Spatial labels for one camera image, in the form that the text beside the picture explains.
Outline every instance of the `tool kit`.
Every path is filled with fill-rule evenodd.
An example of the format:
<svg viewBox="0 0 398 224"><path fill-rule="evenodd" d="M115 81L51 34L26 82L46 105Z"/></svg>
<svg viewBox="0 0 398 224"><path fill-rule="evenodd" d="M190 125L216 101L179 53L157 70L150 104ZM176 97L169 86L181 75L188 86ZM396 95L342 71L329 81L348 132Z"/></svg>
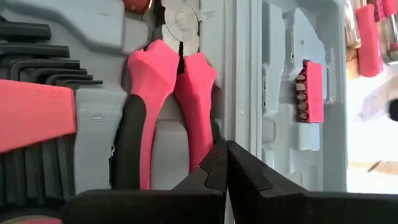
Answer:
<svg viewBox="0 0 398 224"><path fill-rule="evenodd" d="M0 0L0 223L392 223L344 193L344 7Z"/></svg>

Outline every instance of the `metal jaw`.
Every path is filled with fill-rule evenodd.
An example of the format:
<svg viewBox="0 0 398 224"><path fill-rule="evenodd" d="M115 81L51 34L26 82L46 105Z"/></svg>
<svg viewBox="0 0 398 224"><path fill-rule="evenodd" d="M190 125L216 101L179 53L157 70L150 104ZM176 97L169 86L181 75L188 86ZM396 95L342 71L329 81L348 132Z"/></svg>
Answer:
<svg viewBox="0 0 398 224"><path fill-rule="evenodd" d="M165 25L155 30L155 38L164 42L177 53L183 43L183 56L197 53L199 49L199 2L197 0L162 0L165 7Z"/></svg>

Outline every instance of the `tool case compartment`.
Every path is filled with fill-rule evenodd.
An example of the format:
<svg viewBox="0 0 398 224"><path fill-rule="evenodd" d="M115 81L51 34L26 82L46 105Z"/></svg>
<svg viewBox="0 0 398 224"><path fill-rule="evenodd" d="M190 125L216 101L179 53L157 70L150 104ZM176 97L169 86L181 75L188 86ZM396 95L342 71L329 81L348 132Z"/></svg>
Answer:
<svg viewBox="0 0 398 224"><path fill-rule="evenodd" d="M217 69L213 114L221 135L308 190L344 191L343 0L201 0L200 7L200 51ZM38 198L62 203L86 190L110 189L109 163L118 150L113 141L131 84L123 67L128 55L153 41L151 10L143 16L125 12L117 0L0 0L0 15L9 22L47 24L50 34L35 29L34 42L68 46L68 55L51 57L78 60L70 69L85 69L103 81L74 89L75 132L0 154L0 214L1 207L35 205ZM6 37L11 38L0 30L0 39ZM6 57L4 63L14 60ZM322 66L322 123L297 116L296 79L307 62ZM1 65L5 78L8 68ZM46 76L37 70L23 69L20 79ZM188 160L183 117L170 95L155 128L151 189L174 188L188 175ZM39 163L44 167L33 172ZM15 170L18 175L11 177ZM37 179L25 178L29 173L39 175L39 187L52 187L38 191Z"/></svg>

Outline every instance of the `gray plastic tool case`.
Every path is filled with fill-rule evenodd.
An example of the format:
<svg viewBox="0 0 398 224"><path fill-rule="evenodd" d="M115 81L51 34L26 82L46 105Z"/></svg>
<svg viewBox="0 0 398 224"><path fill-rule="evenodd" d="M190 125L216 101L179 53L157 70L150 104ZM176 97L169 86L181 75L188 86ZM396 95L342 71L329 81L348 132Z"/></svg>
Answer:
<svg viewBox="0 0 398 224"><path fill-rule="evenodd" d="M344 191L343 0L200 0L200 7L200 50L218 71L220 89L213 104L223 136L306 189ZM77 193L109 187L107 167L79 164L80 156L94 153L80 138L95 145L93 160L111 155L114 136L98 136L117 128L126 97L119 86L123 62L152 41L151 12L143 17L125 13L121 0L0 0L0 14L10 21L49 24L50 43L68 45L72 59L105 81L106 91L87 88L76 93L78 120L87 116L91 123L78 121L83 136L78 134L75 147L86 151L75 153L75 173L76 180L93 170L104 174L103 181L77 184ZM323 124L295 120L292 87L304 59L323 65ZM109 124L103 123L104 117L111 118L106 119ZM181 181L188 174L187 158L181 112L170 96L154 138L152 188L171 189Z"/></svg>

